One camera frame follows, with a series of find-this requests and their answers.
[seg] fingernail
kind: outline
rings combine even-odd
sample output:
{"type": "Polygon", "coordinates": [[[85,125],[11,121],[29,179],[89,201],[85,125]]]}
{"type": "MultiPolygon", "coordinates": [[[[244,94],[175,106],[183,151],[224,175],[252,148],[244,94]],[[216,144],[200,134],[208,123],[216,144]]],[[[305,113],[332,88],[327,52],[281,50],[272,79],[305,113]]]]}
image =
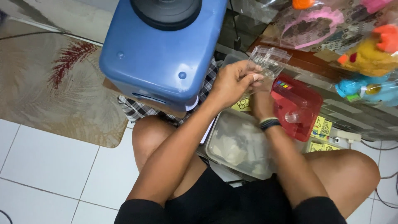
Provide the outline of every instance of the fingernail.
{"type": "Polygon", "coordinates": [[[260,74],[254,74],[253,75],[253,78],[254,78],[255,81],[257,81],[260,77],[261,77],[260,74]]]}

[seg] blue plastic container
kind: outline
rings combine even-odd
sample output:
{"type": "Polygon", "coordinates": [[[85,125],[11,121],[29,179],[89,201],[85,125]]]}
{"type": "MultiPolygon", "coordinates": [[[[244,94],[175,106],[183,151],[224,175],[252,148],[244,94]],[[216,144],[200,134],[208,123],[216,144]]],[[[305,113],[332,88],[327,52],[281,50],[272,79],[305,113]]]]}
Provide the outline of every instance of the blue plastic container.
{"type": "Polygon", "coordinates": [[[150,99],[176,111],[197,102],[220,34],[227,0],[203,0],[197,19],[177,31],[161,31],[120,0],[99,66],[124,95],[150,99]]]}

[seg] person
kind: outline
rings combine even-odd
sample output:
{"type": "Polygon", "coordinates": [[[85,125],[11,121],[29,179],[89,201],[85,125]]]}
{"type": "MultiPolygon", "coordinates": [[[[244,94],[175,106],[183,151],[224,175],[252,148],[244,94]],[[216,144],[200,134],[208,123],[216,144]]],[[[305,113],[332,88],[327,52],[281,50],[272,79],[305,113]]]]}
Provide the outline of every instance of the person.
{"type": "MultiPolygon", "coordinates": [[[[233,188],[195,153],[217,114],[260,79],[246,64],[221,69],[207,99],[179,128],[156,116],[135,124],[140,174],[115,224],[343,224],[373,192],[380,173],[371,158],[350,149],[301,154],[277,122],[261,127],[277,167],[270,179],[233,188]]],[[[269,92],[251,102],[259,121],[274,117],[269,92]]]]}

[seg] yellow plush toy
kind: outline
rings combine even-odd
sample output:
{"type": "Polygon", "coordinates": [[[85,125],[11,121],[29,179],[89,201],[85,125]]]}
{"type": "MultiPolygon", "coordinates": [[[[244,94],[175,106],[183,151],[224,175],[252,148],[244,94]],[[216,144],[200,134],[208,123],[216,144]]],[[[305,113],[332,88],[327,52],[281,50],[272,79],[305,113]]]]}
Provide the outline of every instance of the yellow plush toy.
{"type": "Polygon", "coordinates": [[[398,27],[385,25],[373,33],[379,35],[362,40],[338,59],[344,69],[380,77],[398,68],[398,27]]]}

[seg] hand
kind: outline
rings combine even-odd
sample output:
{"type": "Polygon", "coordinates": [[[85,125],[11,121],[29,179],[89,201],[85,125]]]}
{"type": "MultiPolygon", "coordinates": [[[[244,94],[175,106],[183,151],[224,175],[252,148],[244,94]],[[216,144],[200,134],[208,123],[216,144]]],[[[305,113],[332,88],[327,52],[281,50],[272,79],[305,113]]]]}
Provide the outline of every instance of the hand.
{"type": "Polygon", "coordinates": [[[274,99],[271,97],[269,90],[254,93],[250,97],[250,108],[253,116],[259,121],[275,117],[274,99]]]}
{"type": "Polygon", "coordinates": [[[238,102],[253,82],[263,78],[260,74],[246,72],[247,63],[247,60],[243,60],[221,68],[206,101],[211,101],[220,110],[238,102]]]}

